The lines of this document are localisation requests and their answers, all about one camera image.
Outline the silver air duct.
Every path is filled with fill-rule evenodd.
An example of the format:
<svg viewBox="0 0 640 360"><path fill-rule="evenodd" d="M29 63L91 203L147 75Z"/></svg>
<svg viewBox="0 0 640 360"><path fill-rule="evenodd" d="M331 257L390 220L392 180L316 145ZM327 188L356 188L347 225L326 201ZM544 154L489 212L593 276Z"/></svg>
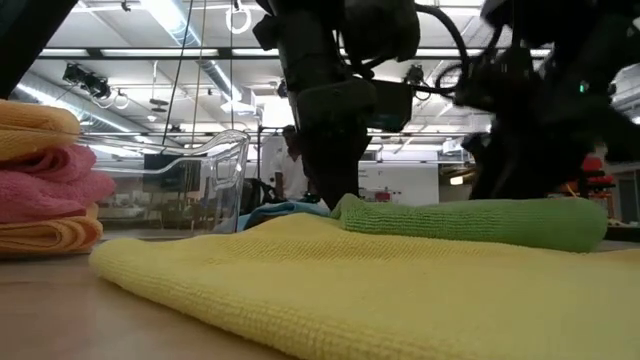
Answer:
<svg viewBox="0 0 640 360"><path fill-rule="evenodd" d="M19 95L33 98L43 105L64 108L81 119L92 117L121 132L148 132L148 129L142 125L102 109L92 101L74 94L70 88L63 89L32 73L26 73L14 91Z"/></svg>
<svg viewBox="0 0 640 360"><path fill-rule="evenodd" d="M191 25L190 13L181 0L139 0L142 7L181 48L201 49L201 37ZM195 63L208 76L227 101L239 101L241 91L236 87L218 63L196 55Z"/></svg>

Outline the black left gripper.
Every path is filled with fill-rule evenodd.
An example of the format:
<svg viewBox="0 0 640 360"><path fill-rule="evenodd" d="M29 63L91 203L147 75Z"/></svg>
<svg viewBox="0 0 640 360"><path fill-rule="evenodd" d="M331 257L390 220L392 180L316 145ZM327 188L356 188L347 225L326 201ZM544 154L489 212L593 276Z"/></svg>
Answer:
<svg viewBox="0 0 640 360"><path fill-rule="evenodd" d="M413 0L256 0L266 14L253 28L276 49L287 93L297 95L305 174L333 209L359 189L358 162L376 105L369 82L343 82L387 60L413 57L420 25Z"/></svg>

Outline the red tool chest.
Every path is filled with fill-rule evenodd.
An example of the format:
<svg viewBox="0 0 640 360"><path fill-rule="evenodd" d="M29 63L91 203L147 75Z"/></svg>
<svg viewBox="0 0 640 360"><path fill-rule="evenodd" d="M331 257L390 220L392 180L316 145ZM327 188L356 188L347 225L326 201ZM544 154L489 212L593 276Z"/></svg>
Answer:
<svg viewBox="0 0 640 360"><path fill-rule="evenodd" d="M361 188L359 197L365 202L387 203L393 200L393 193L384 189Z"/></svg>

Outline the red storage bin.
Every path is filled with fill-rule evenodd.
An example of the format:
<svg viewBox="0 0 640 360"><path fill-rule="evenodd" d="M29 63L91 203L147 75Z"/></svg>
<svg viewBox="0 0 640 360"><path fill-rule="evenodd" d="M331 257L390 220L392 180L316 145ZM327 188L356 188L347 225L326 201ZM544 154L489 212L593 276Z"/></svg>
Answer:
<svg viewBox="0 0 640 360"><path fill-rule="evenodd" d="M588 186L604 188L612 186L614 179L603 170L603 161L596 156L587 156L582 164L582 179Z"/></svg>

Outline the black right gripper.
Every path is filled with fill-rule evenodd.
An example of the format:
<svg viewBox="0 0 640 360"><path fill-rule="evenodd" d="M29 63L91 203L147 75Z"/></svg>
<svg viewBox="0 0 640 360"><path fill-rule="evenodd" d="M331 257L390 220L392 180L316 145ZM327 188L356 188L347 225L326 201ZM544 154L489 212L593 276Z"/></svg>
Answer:
<svg viewBox="0 0 640 360"><path fill-rule="evenodd" d="M544 126L586 131L606 144L614 161L640 159L640 125L610 103L609 87L624 68L640 64L640 32L595 30L583 41L555 47L539 72L531 50L514 40L500 52L501 32L478 55L460 62L454 103L500 116L528 111ZM544 198L582 172L590 149L582 144L494 130L464 138L475 161L470 198Z"/></svg>

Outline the green microfiber towel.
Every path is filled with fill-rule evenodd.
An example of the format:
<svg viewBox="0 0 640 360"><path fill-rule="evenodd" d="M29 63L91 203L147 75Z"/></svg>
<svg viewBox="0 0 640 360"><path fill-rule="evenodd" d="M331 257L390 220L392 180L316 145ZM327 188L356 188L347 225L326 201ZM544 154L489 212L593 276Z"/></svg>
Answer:
<svg viewBox="0 0 640 360"><path fill-rule="evenodd" d="M598 204L576 197L467 200L409 206L345 195L331 212L342 228L398 235L585 253L604 239L608 218Z"/></svg>

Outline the orange microfiber towel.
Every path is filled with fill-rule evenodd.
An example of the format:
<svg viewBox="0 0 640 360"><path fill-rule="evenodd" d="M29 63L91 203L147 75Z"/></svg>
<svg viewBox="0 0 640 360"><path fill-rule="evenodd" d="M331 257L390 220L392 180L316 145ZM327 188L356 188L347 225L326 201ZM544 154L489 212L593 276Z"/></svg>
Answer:
<svg viewBox="0 0 640 360"><path fill-rule="evenodd" d="M102 238L98 206L83 216L0 225L0 257L87 253Z"/></svg>
<svg viewBox="0 0 640 360"><path fill-rule="evenodd" d="M77 117L66 109L0 100L0 161L71 145L80 132Z"/></svg>

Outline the yellow microfiber towel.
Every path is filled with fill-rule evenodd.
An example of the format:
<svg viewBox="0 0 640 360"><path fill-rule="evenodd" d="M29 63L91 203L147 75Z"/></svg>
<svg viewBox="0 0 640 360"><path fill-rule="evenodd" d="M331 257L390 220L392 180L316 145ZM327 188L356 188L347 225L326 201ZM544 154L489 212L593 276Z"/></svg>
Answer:
<svg viewBox="0 0 640 360"><path fill-rule="evenodd" d="M640 249L369 235L296 214L109 240L103 279L304 360L640 360Z"/></svg>

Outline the black storage shelf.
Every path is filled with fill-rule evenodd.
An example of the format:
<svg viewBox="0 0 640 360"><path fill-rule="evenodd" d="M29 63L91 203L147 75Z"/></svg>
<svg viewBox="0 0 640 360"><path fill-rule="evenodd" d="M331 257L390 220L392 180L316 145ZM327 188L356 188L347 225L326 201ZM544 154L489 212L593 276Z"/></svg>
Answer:
<svg viewBox="0 0 640 360"><path fill-rule="evenodd" d="M610 197L614 187L613 177L604 171L583 171L576 180L561 185L558 191L573 197L595 199Z"/></svg>

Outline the blue microfiber towel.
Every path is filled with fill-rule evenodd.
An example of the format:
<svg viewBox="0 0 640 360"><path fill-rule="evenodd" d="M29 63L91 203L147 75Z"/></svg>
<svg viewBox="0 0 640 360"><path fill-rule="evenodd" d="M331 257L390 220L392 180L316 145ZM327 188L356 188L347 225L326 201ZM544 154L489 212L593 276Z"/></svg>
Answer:
<svg viewBox="0 0 640 360"><path fill-rule="evenodd" d="M259 225L275 217L286 216L295 213L307 213L328 217L330 210L323 205L305 202L285 201L275 204L264 204L255 208L251 213L238 218L237 232L241 232Z"/></svg>

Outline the black monitor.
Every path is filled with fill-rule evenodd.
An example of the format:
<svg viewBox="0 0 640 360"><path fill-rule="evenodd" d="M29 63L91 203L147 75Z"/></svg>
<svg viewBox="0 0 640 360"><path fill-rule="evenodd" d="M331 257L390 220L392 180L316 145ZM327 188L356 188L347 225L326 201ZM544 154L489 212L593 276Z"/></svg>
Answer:
<svg viewBox="0 0 640 360"><path fill-rule="evenodd" d="M167 170L159 174L144 174L142 188L150 193L186 193L200 189L199 160L176 162L178 155L145 154L144 169Z"/></svg>

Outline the clear plastic bin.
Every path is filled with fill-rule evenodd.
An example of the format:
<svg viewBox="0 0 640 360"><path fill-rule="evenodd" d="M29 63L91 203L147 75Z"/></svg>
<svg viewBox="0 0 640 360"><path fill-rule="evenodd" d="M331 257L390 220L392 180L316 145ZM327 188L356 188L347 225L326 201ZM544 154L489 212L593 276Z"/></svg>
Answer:
<svg viewBox="0 0 640 360"><path fill-rule="evenodd" d="M164 145L139 135L80 135L71 145L89 147L96 155L91 171L104 173L115 183L109 197L94 203L98 206L97 219L103 225L98 242L116 237L173 240L235 231L249 150L247 135L224 131L194 149ZM176 162L199 160L200 189L186 193L144 192L144 174L167 170L145 170L145 154L178 155Z"/></svg>

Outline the grey door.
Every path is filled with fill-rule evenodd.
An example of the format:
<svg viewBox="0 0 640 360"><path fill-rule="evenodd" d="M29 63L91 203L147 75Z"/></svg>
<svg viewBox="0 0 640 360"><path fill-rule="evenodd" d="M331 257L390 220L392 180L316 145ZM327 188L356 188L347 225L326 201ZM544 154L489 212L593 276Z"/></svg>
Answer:
<svg viewBox="0 0 640 360"><path fill-rule="evenodd" d="M640 191L634 179L620 179L618 182L618 204L620 219L625 223L640 223Z"/></svg>

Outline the black overhead light bar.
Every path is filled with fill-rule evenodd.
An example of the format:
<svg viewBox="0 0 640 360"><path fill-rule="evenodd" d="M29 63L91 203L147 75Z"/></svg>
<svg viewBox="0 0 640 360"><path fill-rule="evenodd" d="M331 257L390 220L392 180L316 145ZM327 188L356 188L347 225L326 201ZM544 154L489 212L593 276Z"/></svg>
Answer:
<svg viewBox="0 0 640 360"><path fill-rule="evenodd" d="M535 59L542 59L550 53L551 49L533 49L531 55ZM176 60L184 59L277 59L277 49L262 50L260 48L186 48L181 50L176 47L161 48L45 48L37 59L42 60ZM425 47L419 48L414 55L416 59L427 60L456 60L461 57L459 50L448 48Z"/></svg>

